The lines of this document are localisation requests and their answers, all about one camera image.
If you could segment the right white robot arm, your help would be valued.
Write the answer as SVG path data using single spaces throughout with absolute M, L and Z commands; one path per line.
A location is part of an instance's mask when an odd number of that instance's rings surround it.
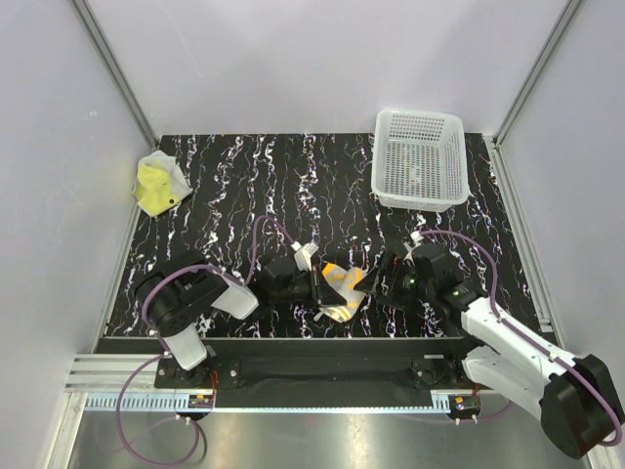
M 386 252 L 354 288 L 398 309 L 422 301 L 442 313 L 475 344 L 443 363 L 446 381 L 496 391 L 536 418 L 563 454 L 580 459 L 622 441 L 624 410 L 606 364 L 560 348 L 500 310 L 446 249 L 422 243 L 404 257 Z

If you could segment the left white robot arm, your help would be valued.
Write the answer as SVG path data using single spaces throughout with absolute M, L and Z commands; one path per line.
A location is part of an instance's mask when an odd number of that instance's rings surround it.
M 160 264 L 134 287 L 134 297 L 147 327 L 156 333 L 177 375 L 191 387 L 210 377 L 209 352 L 195 322 L 211 310 L 245 320 L 259 308 L 300 304 L 317 312 L 345 307 L 346 298 L 316 265 L 301 267 L 293 257 L 261 262 L 250 285 L 242 285 L 206 263 L 196 250 Z

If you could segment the orange towel with grey pattern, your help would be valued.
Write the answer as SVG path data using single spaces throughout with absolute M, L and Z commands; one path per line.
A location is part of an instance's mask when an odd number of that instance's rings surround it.
M 345 304 L 324 306 L 313 320 L 319 321 L 322 317 L 331 318 L 338 323 L 351 320 L 365 298 L 365 294 L 355 290 L 354 287 L 366 277 L 366 271 L 358 267 L 346 271 L 336 264 L 329 263 L 323 268 L 322 274 L 329 286 L 345 300 Z

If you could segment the yellow and grey towel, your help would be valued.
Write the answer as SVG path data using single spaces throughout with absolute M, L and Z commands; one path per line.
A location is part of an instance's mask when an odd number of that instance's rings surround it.
M 133 196 L 148 217 L 165 213 L 191 194 L 192 188 L 176 157 L 157 150 L 138 162 Z

